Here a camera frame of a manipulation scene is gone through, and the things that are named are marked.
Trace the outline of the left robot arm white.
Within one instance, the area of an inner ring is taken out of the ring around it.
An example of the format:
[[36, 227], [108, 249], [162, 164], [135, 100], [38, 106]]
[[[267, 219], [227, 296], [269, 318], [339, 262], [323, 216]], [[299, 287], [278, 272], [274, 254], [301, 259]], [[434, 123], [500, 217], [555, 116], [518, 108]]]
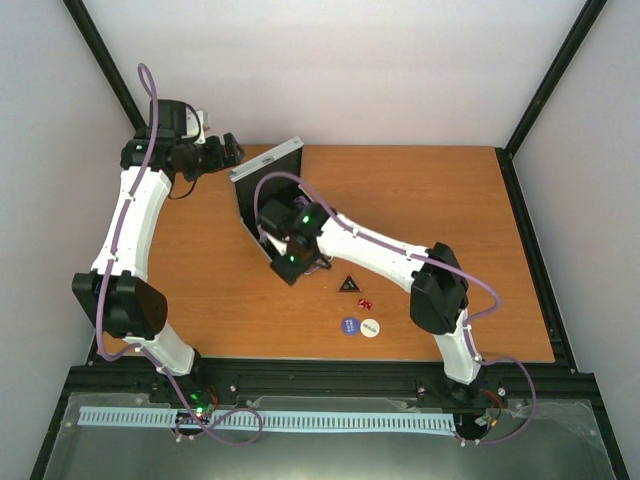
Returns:
[[104, 359], [119, 357], [108, 352], [104, 338], [121, 339], [125, 352], [146, 354], [159, 372], [174, 375], [174, 392], [193, 403], [206, 395], [208, 378], [194, 368], [197, 351], [170, 325], [166, 297], [148, 282], [152, 240], [178, 176], [195, 185], [206, 174], [237, 166], [244, 150], [231, 133], [208, 135], [207, 112], [186, 102], [154, 101], [149, 113], [149, 126], [121, 151], [119, 194], [104, 244], [90, 270], [74, 275], [72, 291], [95, 327]]

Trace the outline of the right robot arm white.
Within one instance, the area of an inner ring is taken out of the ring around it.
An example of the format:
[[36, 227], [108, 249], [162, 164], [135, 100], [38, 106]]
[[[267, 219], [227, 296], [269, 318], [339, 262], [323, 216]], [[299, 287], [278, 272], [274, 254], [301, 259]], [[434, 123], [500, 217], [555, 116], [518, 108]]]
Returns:
[[271, 199], [258, 210], [257, 228], [276, 253], [271, 269], [293, 285], [326, 257], [346, 260], [376, 273], [409, 294], [409, 316], [431, 334], [443, 360], [439, 393], [469, 406], [479, 394], [480, 361], [464, 337], [468, 281], [447, 245], [402, 243], [366, 229], [317, 202], [303, 208]]

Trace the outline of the aluminium poker case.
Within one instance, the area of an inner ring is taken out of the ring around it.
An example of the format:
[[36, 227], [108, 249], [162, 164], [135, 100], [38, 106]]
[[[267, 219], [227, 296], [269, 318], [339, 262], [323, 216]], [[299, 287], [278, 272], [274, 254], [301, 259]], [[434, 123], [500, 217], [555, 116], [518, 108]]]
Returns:
[[[229, 173], [244, 227], [263, 254], [272, 261], [272, 240], [308, 246], [315, 244], [327, 211], [302, 185], [304, 143], [295, 137], [234, 168]], [[320, 252], [303, 274], [329, 270], [332, 258]]]

